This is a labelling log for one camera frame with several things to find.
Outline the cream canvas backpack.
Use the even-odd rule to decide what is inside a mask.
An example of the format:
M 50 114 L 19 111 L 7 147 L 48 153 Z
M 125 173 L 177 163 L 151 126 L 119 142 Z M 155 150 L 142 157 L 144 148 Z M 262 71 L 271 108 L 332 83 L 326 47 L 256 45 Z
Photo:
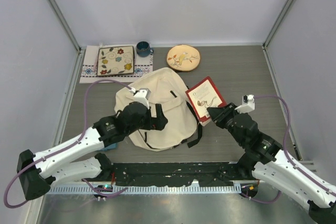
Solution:
M 198 144 L 203 136 L 203 127 L 188 102 L 187 86 L 182 78 L 170 68 L 161 68 L 146 74 L 130 84 L 135 89 L 151 91 L 149 105 L 156 116 L 155 105 L 162 106 L 167 124 L 161 131 L 137 130 L 129 135 L 132 143 L 151 151 L 163 151 L 186 143 L 189 148 Z

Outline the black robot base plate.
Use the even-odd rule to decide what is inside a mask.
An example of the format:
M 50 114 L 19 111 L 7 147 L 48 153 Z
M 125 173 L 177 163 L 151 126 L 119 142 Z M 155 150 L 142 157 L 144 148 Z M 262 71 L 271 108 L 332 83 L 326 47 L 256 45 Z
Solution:
M 114 163 L 104 178 L 87 181 L 115 182 L 117 186 L 188 187 L 196 180 L 202 187 L 230 186 L 235 180 L 255 180 L 236 163 Z

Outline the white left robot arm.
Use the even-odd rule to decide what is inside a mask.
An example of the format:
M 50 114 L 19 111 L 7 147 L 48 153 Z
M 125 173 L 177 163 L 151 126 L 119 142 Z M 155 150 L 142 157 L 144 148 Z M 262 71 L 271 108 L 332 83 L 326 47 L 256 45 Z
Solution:
M 139 102 L 132 102 L 115 115 L 101 118 L 82 134 L 49 150 L 33 153 L 25 150 L 18 158 L 17 173 L 26 200 L 46 194 L 54 179 L 52 173 L 62 165 L 86 154 L 119 143 L 137 130 L 161 131 L 168 123 L 162 106 L 155 105 L 156 116 L 151 109 Z

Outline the red bordered book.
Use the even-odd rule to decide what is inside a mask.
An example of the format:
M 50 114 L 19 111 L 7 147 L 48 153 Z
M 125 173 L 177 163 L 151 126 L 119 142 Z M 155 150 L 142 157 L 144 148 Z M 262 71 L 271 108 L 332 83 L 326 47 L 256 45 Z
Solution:
M 227 105 L 210 76 L 189 88 L 185 93 L 202 126 L 211 121 L 208 108 L 221 108 Z

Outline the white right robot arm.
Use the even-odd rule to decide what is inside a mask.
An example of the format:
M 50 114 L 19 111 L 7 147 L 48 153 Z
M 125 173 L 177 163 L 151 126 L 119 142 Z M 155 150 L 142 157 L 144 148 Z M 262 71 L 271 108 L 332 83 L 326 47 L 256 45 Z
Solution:
M 245 151 L 237 173 L 242 179 L 262 180 L 291 197 L 316 223 L 335 223 L 335 186 L 307 169 L 272 137 L 261 132 L 251 116 L 230 103 L 207 108 L 221 129 L 226 129 Z

